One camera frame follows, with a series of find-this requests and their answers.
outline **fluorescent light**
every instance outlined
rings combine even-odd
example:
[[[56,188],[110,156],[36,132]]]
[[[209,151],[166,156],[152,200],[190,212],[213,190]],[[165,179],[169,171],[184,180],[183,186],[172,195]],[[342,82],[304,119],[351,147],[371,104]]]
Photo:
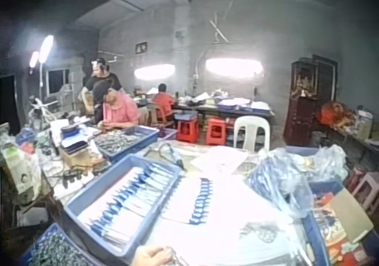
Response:
[[[263,72],[262,64],[250,59],[209,59],[205,63],[206,68],[217,75],[248,78]]]
[[[40,63],[45,63],[47,57],[49,56],[50,50],[53,47],[54,36],[49,35],[43,40],[41,50],[40,50]]]
[[[144,81],[168,78],[174,73],[175,66],[167,63],[164,65],[145,66],[144,68],[136,69],[134,71],[136,78]]]
[[[31,67],[31,68],[36,67],[39,55],[40,55],[39,52],[37,52],[37,51],[33,52],[33,54],[31,55],[31,58],[30,58],[29,67]]]

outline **hand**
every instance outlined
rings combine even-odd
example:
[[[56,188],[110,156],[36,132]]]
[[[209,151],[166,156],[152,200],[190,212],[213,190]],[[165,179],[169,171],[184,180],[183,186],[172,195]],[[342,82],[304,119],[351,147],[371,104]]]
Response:
[[[110,123],[110,122],[104,120],[104,121],[102,121],[102,127],[106,130],[112,130],[114,128],[117,128],[118,125],[117,125],[117,123]]]
[[[131,266],[161,266],[172,258],[171,250],[162,246],[140,246],[134,255]]]

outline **red plastic stool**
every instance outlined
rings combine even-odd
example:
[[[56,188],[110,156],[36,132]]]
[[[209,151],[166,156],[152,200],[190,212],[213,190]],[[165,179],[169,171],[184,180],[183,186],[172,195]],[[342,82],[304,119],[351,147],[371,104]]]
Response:
[[[195,143],[199,137],[197,119],[191,121],[179,121],[176,139],[183,142]]]
[[[224,120],[209,119],[207,131],[207,145],[225,145],[226,123]]]

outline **white plastic chair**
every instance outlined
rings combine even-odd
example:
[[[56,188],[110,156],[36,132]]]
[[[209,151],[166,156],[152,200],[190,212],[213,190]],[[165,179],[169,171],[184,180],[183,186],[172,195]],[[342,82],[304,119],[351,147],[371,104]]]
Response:
[[[255,151],[255,142],[258,128],[265,130],[265,144],[264,148],[270,150],[270,125],[266,119],[257,116],[242,116],[236,119],[234,127],[234,141],[233,146],[237,147],[238,131],[245,128],[245,141],[243,142],[243,149]]]

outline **stool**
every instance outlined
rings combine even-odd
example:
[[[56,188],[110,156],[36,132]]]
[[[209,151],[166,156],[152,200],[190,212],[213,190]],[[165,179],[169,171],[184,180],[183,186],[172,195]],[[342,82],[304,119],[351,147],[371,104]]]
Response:
[[[195,143],[199,137],[197,119],[191,121],[178,121],[178,133],[176,139],[183,142]]]
[[[367,185],[371,188],[369,192],[367,191]],[[360,202],[357,197],[359,197],[359,194],[363,191],[366,196],[364,196],[363,202]],[[361,182],[354,189],[352,195],[362,205],[363,209],[368,213],[368,215],[371,215],[379,205],[379,173],[366,173]]]
[[[207,131],[207,145],[225,145],[226,123],[224,120],[209,119]]]

